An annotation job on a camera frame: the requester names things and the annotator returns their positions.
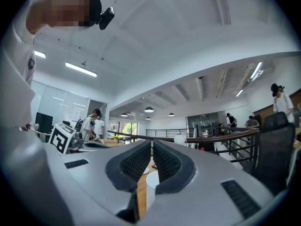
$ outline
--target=ceiling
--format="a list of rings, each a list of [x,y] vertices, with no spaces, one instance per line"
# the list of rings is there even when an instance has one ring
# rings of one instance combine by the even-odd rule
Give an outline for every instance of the ceiling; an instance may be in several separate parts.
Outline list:
[[[123,94],[126,89],[135,90],[133,94],[139,95],[157,84],[163,85],[180,77],[168,77],[165,76],[166,72],[160,73],[164,67],[165,70],[179,71],[187,66],[186,74],[203,69],[203,65],[193,66],[191,70],[188,69],[188,64],[180,64],[183,55],[188,57],[198,50],[206,50],[211,44],[220,46],[229,38],[234,41],[240,39],[231,33],[225,33],[229,38],[223,33],[215,38],[215,29],[219,31],[223,28],[226,31],[233,25],[250,25],[251,21],[265,24],[284,23],[283,14],[271,5],[270,0],[101,1],[103,10],[110,6],[115,10],[115,18],[106,30],[100,31],[98,26],[93,26],[80,32],[49,27],[40,31],[36,37],[36,50],[46,53],[47,59],[37,60],[37,71],[104,91],[111,97]],[[178,47],[185,43],[190,46]],[[66,68],[66,61],[79,66],[85,61],[87,69],[98,73],[97,78],[90,78]],[[148,104],[145,103],[147,100],[158,108],[164,108],[215,97],[218,90],[222,91],[218,96],[234,96],[240,78],[248,66],[250,65],[228,69],[226,73],[217,69],[200,81],[194,78],[158,89],[145,95],[144,101],[135,99],[122,110],[138,110],[138,107]],[[148,88],[142,88],[138,81],[146,82],[144,77],[151,75],[154,70],[161,74],[158,79],[161,80],[160,83],[154,78],[153,81],[147,81],[150,84]]]
[[[246,81],[250,80],[258,62],[241,64],[225,70],[215,70],[214,73],[204,75],[202,79],[194,78],[171,87],[164,88],[152,94],[143,95],[143,98],[130,102],[117,109],[110,111],[110,117],[122,118],[123,112],[131,113],[128,119],[144,120],[147,114],[144,109],[148,106],[160,110],[172,105],[179,105],[194,101],[205,101],[212,98],[235,97],[242,89]],[[262,80],[267,74],[274,71],[272,61],[263,61],[260,70],[263,73],[258,80]],[[249,83],[248,87],[255,86],[255,81]]]

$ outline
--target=white shirt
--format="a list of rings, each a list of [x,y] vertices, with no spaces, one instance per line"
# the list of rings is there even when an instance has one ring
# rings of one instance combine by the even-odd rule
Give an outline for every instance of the white shirt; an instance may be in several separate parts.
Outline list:
[[[289,122],[294,123],[294,117],[293,117],[293,113],[290,112],[288,114],[288,112],[293,109],[293,104],[292,101],[290,99],[290,97],[285,94],[285,93],[281,93],[281,97],[274,98],[274,112],[284,112],[287,116],[287,119]]]
[[[14,124],[10,124],[9,126],[24,126],[25,124],[30,123],[30,121],[32,120],[30,104],[34,92],[30,88],[30,86],[33,78],[33,72],[35,70],[35,35],[31,34],[27,30],[25,24],[29,6],[30,1],[27,1],[21,8],[19,13],[16,15],[7,32],[3,36],[0,46],[0,64],[1,66],[6,66],[6,70],[2,72],[5,74],[2,74],[2,78],[0,79],[3,79],[3,77],[5,76],[10,76],[10,78],[8,78],[10,80],[13,80],[13,78],[20,78],[18,84],[16,85],[18,86],[18,88],[13,88],[12,86],[8,87],[8,90],[11,90],[11,97],[13,95],[13,97],[9,99],[12,100],[12,102],[14,101],[15,104],[18,104],[18,106],[22,107],[22,109],[18,111],[18,118],[16,118],[15,120],[12,119],[12,121],[14,121]],[[26,95],[19,97],[16,90],[22,90],[22,80],[29,86],[26,86],[28,87],[28,89],[26,90]],[[8,113],[10,115],[14,114],[11,113],[11,110],[14,110],[14,108],[8,108],[8,105],[10,105],[11,102],[5,103],[5,107],[7,109],[5,113]]]
[[[104,127],[104,121],[103,120],[96,120],[95,121],[94,131],[97,135],[102,135],[103,134],[103,127]]]
[[[83,135],[84,141],[89,141],[90,134],[88,133],[88,131],[91,131],[91,121],[92,117],[88,116],[81,125],[80,132]]]

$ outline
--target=black mesh chair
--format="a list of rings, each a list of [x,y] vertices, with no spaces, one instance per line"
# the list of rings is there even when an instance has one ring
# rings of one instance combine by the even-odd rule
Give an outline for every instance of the black mesh chair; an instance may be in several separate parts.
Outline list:
[[[284,112],[268,116],[257,135],[259,155],[251,175],[274,195],[286,189],[294,138],[295,126],[288,122]]]

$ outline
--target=backpack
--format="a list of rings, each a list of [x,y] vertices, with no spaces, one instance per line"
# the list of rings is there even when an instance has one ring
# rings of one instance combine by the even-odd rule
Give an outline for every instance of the backpack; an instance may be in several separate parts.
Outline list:
[[[84,122],[84,120],[82,120],[82,119],[78,120],[78,122],[76,123],[76,125],[74,127],[74,129],[75,129],[76,132],[80,132],[80,129],[81,129],[81,126],[82,126],[83,122]]]

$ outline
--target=railing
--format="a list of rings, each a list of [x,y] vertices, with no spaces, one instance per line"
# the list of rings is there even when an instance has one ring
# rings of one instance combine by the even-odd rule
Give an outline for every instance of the railing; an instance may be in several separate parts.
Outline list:
[[[220,127],[214,128],[214,132],[218,136],[204,136],[199,138],[187,138],[187,143],[195,144],[196,149],[202,148],[212,148],[212,150],[205,150],[215,154],[229,153],[235,159],[230,160],[230,162],[239,162],[243,168],[247,166],[250,161],[254,161],[257,158],[258,154],[258,144],[254,139],[254,136],[258,133],[257,128],[232,128],[232,127],[223,127],[223,130]],[[131,135],[121,132],[108,131],[117,135],[124,135],[131,137],[132,140],[136,139],[149,139],[149,140],[165,140],[173,142],[173,137],[150,137],[150,136],[140,136],[140,135]],[[237,140],[247,143],[247,146],[240,145]],[[214,142],[221,142],[227,150],[216,150]]]
[[[175,137],[177,133],[182,132],[185,137],[193,137],[194,128],[186,129],[147,129],[146,136],[148,137]]]

